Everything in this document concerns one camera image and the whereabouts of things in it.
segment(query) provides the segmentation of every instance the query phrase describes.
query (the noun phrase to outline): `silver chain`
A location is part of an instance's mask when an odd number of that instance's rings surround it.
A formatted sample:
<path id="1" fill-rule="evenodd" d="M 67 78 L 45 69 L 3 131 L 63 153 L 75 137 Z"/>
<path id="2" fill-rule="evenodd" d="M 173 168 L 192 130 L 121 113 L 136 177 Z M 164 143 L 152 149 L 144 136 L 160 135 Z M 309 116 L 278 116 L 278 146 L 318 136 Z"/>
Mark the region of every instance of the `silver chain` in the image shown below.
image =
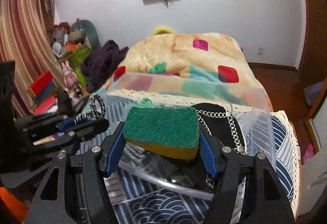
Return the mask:
<path id="1" fill-rule="evenodd" d="M 239 152 L 241 154 L 245 155 L 245 150 L 244 147 L 242 146 L 240 139 L 238 137 L 238 133 L 236 130 L 236 126 L 234 123 L 234 119 L 232 114 L 226 110 L 226 112 L 210 112 L 210 111 L 205 111 L 205 110 L 197 110 L 197 116 L 198 116 L 198 120 L 203 123 L 205 129 L 208 131 L 209 135 L 212 136 L 212 133 L 210 132 L 209 127 L 207 126 L 207 124 L 205 123 L 205 121 L 203 120 L 203 118 L 200 116 L 200 114 L 206 115 L 210 118 L 227 118 L 228 120 L 228 124 L 229 127 L 231 129 L 232 132 L 232 137 L 235 143 L 236 148 L 234 148 L 234 150 L 236 152 Z"/>

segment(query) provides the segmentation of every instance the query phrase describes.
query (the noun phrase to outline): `blue gripper pad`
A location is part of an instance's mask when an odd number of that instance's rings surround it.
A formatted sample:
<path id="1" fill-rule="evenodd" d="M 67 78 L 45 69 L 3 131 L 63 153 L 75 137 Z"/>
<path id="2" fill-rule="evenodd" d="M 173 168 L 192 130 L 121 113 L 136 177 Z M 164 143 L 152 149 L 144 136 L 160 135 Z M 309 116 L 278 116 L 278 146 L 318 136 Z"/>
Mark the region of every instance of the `blue gripper pad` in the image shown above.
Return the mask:
<path id="1" fill-rule="evenodd" d="M 200 130 L 200 155 L 202 162 L 204 164 L 204 167 L 213 178 L 215 178 L 218 174 L 218 170 L 216 167 L 216 157 L 214 153 L 212 152 L 207 140 L 205 139 L 202 131 Z"/>
<path id="2" fill-rule="evenodd" d="M 122 156 L 123 150 L 126 145 L 126 140 L 124 139 L 123 131 L 124 129 L 121 129 L 108 155 L 108 165 L 106 168 L 106 174 L 108 177 L 110 177 L 111 174 L 117 170 L 118 163 L 120 161 L 120 158 Z"/>

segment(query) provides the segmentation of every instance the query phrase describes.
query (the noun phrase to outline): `blanket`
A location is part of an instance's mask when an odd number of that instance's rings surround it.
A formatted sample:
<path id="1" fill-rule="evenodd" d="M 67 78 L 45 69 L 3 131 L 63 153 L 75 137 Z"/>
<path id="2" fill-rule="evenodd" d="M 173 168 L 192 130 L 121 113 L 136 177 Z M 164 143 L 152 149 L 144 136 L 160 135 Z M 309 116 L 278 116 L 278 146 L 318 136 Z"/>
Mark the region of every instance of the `blanket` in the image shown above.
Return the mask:
<path id="1" fill-rule="evenodd" d="M 220 97 L 231 103 L 246 105 L 246 100 L 235 94 L 232 86 L 263 88 L 249 68 L 238 42 L 230 36 L 219 33 L 204 34 L 163 34 L 156 35 L 137 43 L 128 51 L 119 64 L 116 74 L 106 83 L 108 88 L 112 81 L 122 73 L 164 74 L 213 83 L 189 85 L 187 81 L 176 85 L 176 93 L 193 94 L 208 99 Z M 151 86 L 159 85 L 153 81 Z"/>

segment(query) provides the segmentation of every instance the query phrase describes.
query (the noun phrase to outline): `metal screw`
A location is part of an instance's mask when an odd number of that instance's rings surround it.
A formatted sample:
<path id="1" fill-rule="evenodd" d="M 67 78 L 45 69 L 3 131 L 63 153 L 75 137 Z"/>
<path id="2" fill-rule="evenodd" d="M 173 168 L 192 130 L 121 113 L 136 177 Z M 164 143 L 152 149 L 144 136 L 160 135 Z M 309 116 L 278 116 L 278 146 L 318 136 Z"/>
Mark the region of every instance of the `metal screw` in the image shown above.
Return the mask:
<path id="1" fill-rule="evenodd" d="M 264 153 L 258 153 L 257 156 L 261 160 L 264 160 L 265 159 L 265 154 Z"/>
<path id="2" fill-rule="evenodd" d="M 62 160 L 66 156 L 66 150 L 60 150 L 59 154 L 57 155 L 57 158 Z"/>
<path id="3" fill-rule="evenodd" d="M 99 146 L 94 146 L 94 147 L 92 147 L 92 152 L 93 153 L 96 153 L 96 152 L 99 152 L 100 150 L 101 150 L 101 147 L 99 147 Z"/>
<path id="4" fill-rule="evenodd" d="M 225 153 L 230 153 L 232 150 L 231 150 L 230 147 L 223 147 L 223 151 L 224 151 Z"/>

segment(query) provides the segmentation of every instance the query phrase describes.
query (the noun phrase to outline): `pink square patch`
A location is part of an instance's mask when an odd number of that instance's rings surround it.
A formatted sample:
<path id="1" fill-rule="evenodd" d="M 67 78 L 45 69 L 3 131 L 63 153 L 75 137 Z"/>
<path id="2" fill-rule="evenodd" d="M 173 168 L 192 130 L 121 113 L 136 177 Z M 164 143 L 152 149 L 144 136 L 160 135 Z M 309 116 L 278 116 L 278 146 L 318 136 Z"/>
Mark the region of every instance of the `pink square patch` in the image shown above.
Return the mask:
<path id="1" fill-rule="evenodd" d="M 224 83 L 238 83 L 239 78 L 237 71 L 228 66 L 218 66 L 218 79 Z"/>
<path id="2" fill-rule="evenodd" d="M 196 49 L 208 51 L 208 43 L 205 40 L 194 39 L 193 40 L 193 47 L 196 48 Z"/>

